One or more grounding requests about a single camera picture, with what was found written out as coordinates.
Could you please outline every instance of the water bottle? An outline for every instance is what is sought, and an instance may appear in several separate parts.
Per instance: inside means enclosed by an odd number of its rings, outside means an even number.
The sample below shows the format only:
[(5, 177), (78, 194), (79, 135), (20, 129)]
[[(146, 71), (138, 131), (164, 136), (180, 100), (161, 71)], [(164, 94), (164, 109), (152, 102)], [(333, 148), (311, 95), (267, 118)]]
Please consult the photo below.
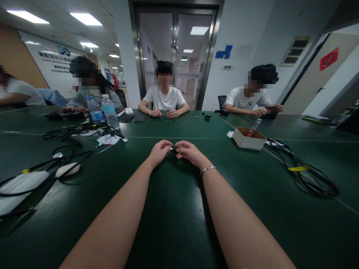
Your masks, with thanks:
[(101, 110), (101, 106), (97, 101), (93, 99), (93, 96), (87, 96), (87, 107), (94, 123), (106, 122), (104, 114)]
[(104, 113), (107, 119), (107, 125), (114, 128), (115, 130), (120, 128), (119, 121), (117, 120), (115, 106), (113, 102), (108, 97), (108, 95), (102, 95), (102, 108), (104, 109)]

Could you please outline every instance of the bracelet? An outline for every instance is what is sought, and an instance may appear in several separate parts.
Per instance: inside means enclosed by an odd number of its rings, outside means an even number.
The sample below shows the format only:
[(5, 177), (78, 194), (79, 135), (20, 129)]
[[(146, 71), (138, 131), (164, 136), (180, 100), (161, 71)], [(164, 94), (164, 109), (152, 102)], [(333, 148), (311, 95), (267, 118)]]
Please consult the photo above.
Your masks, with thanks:
[(212, 169), (212, 168), (216, 168), (216, 169), (217, 169), (217, 167), (215, 167), (215, 166), (209, 166), (209, 167), (207, 167), (207, 168), (204, 168), (204, 169), (202, 170), (202, 172), (200, 173), (200, 176), (204, 173), (204, 171), (207, 171), (207, 170)]

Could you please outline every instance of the small box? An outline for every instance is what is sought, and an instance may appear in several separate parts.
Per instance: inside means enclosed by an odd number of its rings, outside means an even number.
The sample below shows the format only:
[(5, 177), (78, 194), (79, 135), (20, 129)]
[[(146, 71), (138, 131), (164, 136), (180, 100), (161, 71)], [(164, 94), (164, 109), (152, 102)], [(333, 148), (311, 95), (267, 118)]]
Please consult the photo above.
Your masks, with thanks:
[(251, 137), (247, 137), (246, 135), (250, 130), (250, 128), (236, 127), (233, 132), (233, 139), (240, 148), (261, 150), (267, 138), (258, 131), (254, 131)]

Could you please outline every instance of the red sign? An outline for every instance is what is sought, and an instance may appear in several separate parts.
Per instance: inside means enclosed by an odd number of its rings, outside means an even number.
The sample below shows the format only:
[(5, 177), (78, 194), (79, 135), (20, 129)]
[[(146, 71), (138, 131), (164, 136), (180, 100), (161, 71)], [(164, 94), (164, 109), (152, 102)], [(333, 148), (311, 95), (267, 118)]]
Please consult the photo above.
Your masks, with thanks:
[(325, 55), (320, 59), (320, 71), (323, 71), (325, 68), (331, 66), (338, 60), (339, 48), (336, 48), (331, 53)]

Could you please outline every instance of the glass door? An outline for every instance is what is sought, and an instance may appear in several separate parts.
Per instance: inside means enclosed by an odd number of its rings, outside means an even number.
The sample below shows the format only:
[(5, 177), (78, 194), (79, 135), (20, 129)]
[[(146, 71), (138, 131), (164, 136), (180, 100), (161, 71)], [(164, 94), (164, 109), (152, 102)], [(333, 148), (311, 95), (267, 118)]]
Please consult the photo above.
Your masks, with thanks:
[(173, 64), (172, 85), (181, 91), (191, 110), (200, 110), (216, 11), (138, 7), (135, 12), (141, 99), (157, 83), (156, 63), (169, 61)]

